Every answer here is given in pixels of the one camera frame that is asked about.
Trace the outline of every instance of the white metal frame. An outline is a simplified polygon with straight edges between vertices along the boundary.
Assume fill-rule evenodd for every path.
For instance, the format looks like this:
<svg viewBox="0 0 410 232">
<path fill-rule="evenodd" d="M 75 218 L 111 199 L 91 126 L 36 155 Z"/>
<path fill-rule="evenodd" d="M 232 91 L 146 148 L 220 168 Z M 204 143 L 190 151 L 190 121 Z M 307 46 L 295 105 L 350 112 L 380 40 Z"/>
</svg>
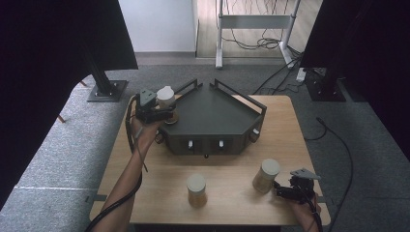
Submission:
<svg viewBox="0 0 410 232">
<path fill-rule="evenodd" d="M 292 68 L 291 52 L 287 48 L 293 24 L 295 23 L 296 13 L 299 9 L 301 0 L 296 0 L 293 13 L 291 15 L 248 15 L 248 14 L 223 14 L 223 0 L 220 0 L 220 14 L 218 16 L 219 31 L 217 40 L 216 67 L 222 69 L 222 29 L 286 29 L 284 39 L 279 43 L 283 58 Z"/>
</svg>

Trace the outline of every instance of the wooden table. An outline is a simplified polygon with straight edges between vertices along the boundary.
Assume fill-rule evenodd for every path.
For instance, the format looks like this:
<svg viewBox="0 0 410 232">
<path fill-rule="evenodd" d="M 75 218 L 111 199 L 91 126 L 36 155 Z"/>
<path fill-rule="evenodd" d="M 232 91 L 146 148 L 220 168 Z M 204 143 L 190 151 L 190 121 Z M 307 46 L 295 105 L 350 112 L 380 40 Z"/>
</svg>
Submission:
<svg viewBox="0 0 410 232">
<path fill-rule="evenodd" d="M 302 167 L 314 172 L 291 100 L 286 96 L 252 96 L 268 107 L 260 138 L 241 155 L 176 156 L 163 144 L 153 143 L 145 163 L 143 182 L 136 194 L 131 223 L 294 225 L 287 203 L 273 191 L 261 194 L 252 179 L 264 159 L 280 164 L 276 180 L 289 187 L 290 171 Z M 120 128 L 102 177 L 98 195 L 109 195 L 128 163 L 131 152 L 126 129 Z M 195 209 L 188 202 L 187 178 L 200 173 L 206 179 L 208 202 Z M 315 191 L 322 191 L 315 181 Z M 90 219 L 103 206 L 95 201 Z M 330 223 L 326 204 L 321 203 L 322 222 Z"/>
</svg>

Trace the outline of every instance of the human arm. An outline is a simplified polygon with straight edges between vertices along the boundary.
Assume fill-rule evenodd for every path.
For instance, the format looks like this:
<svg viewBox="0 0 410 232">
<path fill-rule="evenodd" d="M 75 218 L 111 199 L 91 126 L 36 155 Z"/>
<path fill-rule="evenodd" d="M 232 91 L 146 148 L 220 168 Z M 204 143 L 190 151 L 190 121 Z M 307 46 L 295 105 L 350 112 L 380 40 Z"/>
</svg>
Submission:
<svg viewBox="0 0 410 232">
<path fill-rule="evenodd" d="M 161 122 L 142 125 L 135 117 L 132 117 L 132 134 L 135 135 L 141 128 L 143 128 L 143 130 L 134 141 L 132 156 L 111 193 L 108 195 L 102 206 L 102 211 L 129 194 L 135 188 L 141 175 L 143 161 L 145 160 L 149 147 L 155 139 L 160 124 Z M 134 195 L 99 221 L 94 226 L 93 231 L 127 231 L 132 214 L 133 202 Z"/>
<path fill-rule="evenodd" d="M 316 221 L 314 220 L 313 213 L 310 209 L 308 203 L 299 204 L 298 201 L 286 200 L 290 208 L 292 209 L 293 214 L 295 215 L 296 220 L 299 222 L 301 227 L 305 232 L 318 232 L 319 228 Z M 316 212 L 320 214 L 321 208 L 317 204 L 317 193 L 311 199 L 311 202 L 314 207 L 316 207 Z"/>
</svg>

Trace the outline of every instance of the white wall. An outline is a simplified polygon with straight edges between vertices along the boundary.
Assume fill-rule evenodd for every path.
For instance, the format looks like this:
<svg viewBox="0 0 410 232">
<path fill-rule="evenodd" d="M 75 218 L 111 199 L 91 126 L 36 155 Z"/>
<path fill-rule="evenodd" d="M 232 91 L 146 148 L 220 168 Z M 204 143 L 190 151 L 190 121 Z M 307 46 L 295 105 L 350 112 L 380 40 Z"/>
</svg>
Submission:
<svg viewBox="0 0 410 232">
<path fill-rule="evenodd" d="M 119 0 L 134 52 L 196 51 L 196 0 Z"/>
</svg>

